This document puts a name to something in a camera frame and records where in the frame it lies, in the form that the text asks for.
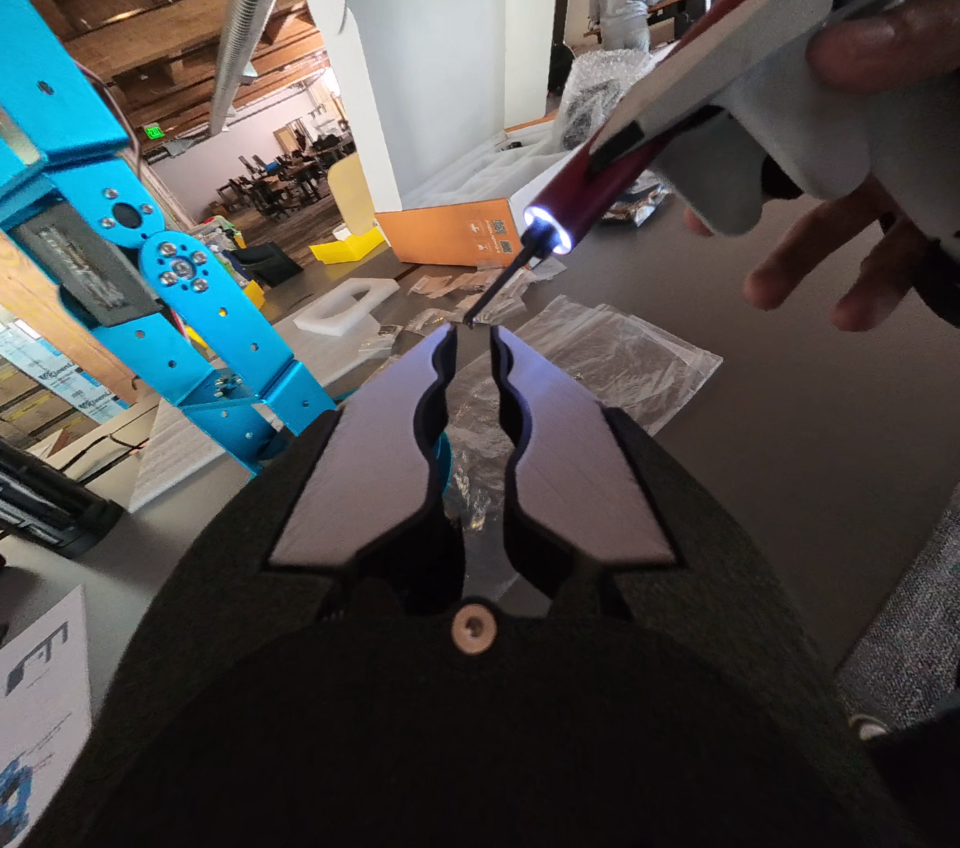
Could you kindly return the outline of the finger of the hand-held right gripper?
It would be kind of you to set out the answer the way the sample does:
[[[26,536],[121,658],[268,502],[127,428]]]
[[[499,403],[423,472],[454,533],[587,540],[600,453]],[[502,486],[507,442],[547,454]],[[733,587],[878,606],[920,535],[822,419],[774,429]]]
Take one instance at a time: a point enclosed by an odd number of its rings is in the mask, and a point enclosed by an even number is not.
[[[589,146],[600,173],[678,126],[774,53],[809,34],[834,0],[747,0],[677,47],[623,96]]]

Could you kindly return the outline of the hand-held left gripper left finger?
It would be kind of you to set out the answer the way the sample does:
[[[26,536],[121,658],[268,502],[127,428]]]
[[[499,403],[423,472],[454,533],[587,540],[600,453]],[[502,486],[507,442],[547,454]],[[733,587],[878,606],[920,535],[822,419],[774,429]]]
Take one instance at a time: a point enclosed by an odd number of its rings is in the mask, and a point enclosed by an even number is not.
[[[342,405],[271,554],[278,568],[335,570],[441,499],[457,330],[443,323]]]

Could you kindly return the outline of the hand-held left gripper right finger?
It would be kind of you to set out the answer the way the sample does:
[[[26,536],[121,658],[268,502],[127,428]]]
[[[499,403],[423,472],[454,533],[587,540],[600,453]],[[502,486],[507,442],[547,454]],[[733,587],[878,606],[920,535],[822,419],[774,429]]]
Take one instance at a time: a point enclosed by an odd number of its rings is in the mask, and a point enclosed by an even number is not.
[[[490,331],[510,441],[503,544],[516,570],[675,566],[678,554],[600,400],[520,337]]]

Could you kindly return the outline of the red electric screwdriver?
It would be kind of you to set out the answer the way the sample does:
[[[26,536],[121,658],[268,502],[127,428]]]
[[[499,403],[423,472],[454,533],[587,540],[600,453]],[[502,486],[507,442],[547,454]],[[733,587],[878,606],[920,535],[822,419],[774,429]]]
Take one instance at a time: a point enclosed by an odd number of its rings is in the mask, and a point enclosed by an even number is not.
[[[763,10],[770,0],[721,0],[654,71],[622,98],[597,134],[570,158],[524,210],[521,250],[463,316],[474,327],[520,268],[533,258],[568,254],[601,216],[677,134],[690,116],[720,90],[709,86],[719,73],[718,46],[745,21],[745,10]]]

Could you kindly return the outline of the grey desk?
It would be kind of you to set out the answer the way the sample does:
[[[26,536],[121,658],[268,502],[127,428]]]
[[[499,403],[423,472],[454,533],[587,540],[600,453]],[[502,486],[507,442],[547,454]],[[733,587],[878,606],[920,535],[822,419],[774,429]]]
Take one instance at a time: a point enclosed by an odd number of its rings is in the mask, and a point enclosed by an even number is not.
[[[700,237],[679,206],[638,229],[595,229],[528,316],[558,295],[607,303],[723,358],[657,441],[748,531],[823,661],[842,662],[926,543],[958,482],[958,330],[913,294],[847,333],[834,308],[881,233],[870,226],[775,310],[743,280],[810,199],[766,207],[732,239]],[[198,532],[248,481],[222,456],[125,518],[80,563],[7,537],[2,625],[12,638],[84,585],[91,700]]]

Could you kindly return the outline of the person's right hand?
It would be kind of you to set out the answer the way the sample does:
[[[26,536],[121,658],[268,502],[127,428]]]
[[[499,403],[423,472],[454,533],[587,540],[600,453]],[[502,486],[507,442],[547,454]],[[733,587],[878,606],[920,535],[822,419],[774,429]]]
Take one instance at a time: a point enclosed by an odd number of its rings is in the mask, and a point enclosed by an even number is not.
[[[884,14],[823,30],[806,57],[826,86],[856,95],[892,92],[954,75],[959,65],[959,0],[911,0]],[[779,308],[825,260],[871,225],[883,236],[836,303],[831,323],[849,333],[878,327],[915,288],[933,244],[875,179],[800,217],[743,285],[753,307]]]

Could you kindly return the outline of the bubble wrap heap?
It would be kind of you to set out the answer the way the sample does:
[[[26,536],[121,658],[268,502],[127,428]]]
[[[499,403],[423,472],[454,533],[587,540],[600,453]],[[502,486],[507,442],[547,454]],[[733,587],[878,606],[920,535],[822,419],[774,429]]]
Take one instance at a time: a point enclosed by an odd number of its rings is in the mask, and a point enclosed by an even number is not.
[[[667,55],[667,48],[653,53],[618,49],[591,51],[575,59],[554,120],[554,149],[573,151],[594,136],[623,96]]]

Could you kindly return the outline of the large clear plastic bag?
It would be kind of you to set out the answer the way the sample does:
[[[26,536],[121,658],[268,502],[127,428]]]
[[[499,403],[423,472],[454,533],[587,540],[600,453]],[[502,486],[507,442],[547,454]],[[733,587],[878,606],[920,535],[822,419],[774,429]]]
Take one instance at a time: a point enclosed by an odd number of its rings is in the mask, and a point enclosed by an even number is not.
[[[518,328],[518,337],[604,404],[649,434],[671,421],[721,367],[723,358],[608,304],[560,295]],[[510,442],[498,422],[498,389],[486,351],[447,390],[452,472],[450,511],[466,536],[490,537],[500,522]]]

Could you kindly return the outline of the white foam block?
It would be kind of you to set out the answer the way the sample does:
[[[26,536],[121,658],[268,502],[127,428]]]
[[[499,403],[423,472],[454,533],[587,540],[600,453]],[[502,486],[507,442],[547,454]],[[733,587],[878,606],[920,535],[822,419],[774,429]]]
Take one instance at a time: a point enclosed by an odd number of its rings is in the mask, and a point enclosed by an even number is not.
[[[293,324],[308,333],[343,337],[399,289],[391,278],[349,278],[294,314]]]

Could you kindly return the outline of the silver foil bag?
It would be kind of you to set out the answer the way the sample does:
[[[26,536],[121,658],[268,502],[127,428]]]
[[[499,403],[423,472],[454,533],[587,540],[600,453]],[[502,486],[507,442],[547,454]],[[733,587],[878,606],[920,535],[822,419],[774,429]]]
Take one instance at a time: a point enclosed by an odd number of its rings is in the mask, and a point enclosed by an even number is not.
[[[664,182],[636,184],[604,212],[598,225],[638,228],[673,194],[674,189]]]

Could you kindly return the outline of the white foam sheet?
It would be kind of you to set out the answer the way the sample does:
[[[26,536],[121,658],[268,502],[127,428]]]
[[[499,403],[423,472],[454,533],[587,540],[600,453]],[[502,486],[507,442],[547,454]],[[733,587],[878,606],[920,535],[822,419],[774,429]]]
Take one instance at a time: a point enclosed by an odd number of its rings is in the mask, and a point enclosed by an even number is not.
[[[138,513],[221,457],[229,457],[221,445],[162,399],[126,510]]]

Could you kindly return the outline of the pile of small screw bags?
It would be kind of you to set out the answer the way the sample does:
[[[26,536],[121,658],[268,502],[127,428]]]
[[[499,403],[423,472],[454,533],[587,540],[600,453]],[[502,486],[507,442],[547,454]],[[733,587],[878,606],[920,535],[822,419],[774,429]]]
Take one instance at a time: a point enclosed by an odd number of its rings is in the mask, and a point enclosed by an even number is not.
[[[531,285],[556,278],[566,269],[555,257],[527,264],[510,277],[496,297],[478,314],[477,326],[498,326],[510,318],[527,312],[524,295]],[[439,327],[461,325],[464,316],[492,287],[500,269],[486,268],[466,271],[456,276],[422,276],[408,294],[428,302],[456,302],[454,306],[428,306],[405,325],[376,324],[374,334],[363,341],[359,350],[366,357],[388,357],[399,337],[404,334],[415,339],[426,337]]]

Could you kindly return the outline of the orange and white cardboard box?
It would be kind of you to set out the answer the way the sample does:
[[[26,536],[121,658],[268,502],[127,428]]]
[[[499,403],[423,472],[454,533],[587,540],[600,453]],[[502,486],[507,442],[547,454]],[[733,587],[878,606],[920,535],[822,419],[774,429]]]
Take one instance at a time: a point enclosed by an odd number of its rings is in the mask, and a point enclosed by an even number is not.
[[[398,260],[505,266],[520,248],[513,134],[546,123],[555,0],[307,0],[375,219]]]

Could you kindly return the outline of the black electronic device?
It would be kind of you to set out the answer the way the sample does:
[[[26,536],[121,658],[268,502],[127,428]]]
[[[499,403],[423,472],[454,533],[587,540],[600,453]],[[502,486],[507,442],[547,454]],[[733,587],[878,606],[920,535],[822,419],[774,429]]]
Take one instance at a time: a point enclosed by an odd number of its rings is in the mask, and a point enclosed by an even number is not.
[[[115,501],[17,446],[1,443],[1,529],[71,561],[104,540],[124,518]]]

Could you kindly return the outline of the white printed paper sheet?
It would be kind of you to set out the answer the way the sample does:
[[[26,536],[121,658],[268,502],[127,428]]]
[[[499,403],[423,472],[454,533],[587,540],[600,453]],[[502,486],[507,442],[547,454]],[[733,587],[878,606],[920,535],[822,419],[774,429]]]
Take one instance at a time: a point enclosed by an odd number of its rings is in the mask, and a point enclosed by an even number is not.
[[[23,846],[91,730],[87,609],[71,590],[1,650],[1,845]]]

